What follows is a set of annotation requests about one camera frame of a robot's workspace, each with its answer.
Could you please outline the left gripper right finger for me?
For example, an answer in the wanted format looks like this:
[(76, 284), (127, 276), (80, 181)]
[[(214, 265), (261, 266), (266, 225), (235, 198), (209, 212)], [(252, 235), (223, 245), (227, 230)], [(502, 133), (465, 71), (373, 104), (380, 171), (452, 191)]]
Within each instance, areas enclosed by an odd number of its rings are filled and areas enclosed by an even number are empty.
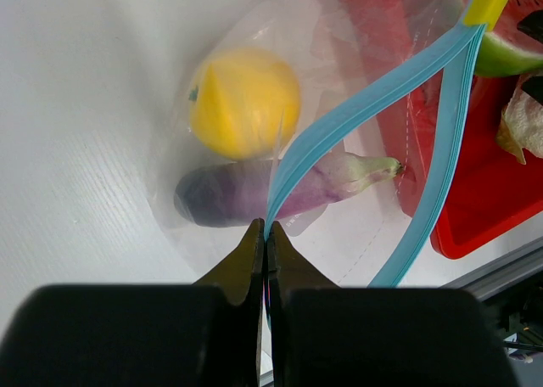
[(514, 386), (481, 304), (461, 289), (341, 288), (274, 223), (266, 303), (277, 386)]

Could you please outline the purple toy eggplant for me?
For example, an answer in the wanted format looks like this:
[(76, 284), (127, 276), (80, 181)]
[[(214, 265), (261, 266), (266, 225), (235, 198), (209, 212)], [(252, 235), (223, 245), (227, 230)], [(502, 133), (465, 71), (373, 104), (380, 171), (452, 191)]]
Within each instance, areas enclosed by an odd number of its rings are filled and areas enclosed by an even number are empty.
[[(251, 160), (198, 168), (176, 185), (174, 206), (181, 216), (203, 227), (238, 227), (264, 218), (272, 166), (271, 160)], [(352, 198), (402, 172), (403, 165), (392, 157), (328, 153), (299, 181), (277, 218)]]

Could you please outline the yellow toy lemon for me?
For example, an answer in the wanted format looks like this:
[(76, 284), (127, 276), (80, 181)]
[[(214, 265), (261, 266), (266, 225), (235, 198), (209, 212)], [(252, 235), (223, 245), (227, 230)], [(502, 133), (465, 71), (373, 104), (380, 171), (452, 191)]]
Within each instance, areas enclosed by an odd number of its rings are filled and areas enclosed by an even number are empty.
[(267, 156), (296, 132), (301, 109), (299, 79), (274, 52), (242, 47), (207, 58), (188, 92), (192, 134), (230, 160)]

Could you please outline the clear zip top bag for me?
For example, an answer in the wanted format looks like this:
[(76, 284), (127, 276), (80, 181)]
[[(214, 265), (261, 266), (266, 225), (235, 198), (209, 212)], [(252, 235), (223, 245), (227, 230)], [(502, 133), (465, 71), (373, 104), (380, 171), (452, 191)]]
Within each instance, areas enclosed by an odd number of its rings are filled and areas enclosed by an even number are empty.
[[(172, 109), (160, 163), (149, 173), (148, 202), (160, 229), (197, 273), (222, 257), (244, 227), (203, 227), (174, 206), (176, 185), (201, 167), (271, 160), (267, 224), (279, 222), (335, 283), (395, 287), (411, 268), (444, 208), (460, 154), (475, 63), (484, 35), (508, 0), (264, 0), (213, 49), (274, 52), (299, 79), (296, 132), (267, 156), (230, 160), (191, 132), (188, 92), (207, 59), (187, 76)], [(426, 81), (441, 84), (434, 149), (412, 216), (400, 206), (400, 158), (384, 147), (377, 118)], [(278, 219), (287, 197), (328, 153), (392, 157), (403, 172), (356, 196)]]

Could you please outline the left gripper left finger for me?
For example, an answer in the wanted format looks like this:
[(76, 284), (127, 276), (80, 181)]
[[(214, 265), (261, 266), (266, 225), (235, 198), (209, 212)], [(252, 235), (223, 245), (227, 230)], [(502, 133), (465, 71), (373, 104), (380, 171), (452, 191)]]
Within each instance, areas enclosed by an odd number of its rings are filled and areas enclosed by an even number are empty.
[(264, 223), (191, 284), (50, 284), (1, 343), (4, 386), (256, 386)]

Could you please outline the toy watermelon slice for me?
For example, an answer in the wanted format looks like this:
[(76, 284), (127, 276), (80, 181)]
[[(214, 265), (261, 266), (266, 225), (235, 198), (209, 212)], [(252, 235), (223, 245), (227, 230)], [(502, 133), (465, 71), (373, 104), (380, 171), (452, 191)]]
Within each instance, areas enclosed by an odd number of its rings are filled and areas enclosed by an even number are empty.
[(475, 75), (507, 77), (542, 67), (542, 0), (508, 0), (481, 42)]

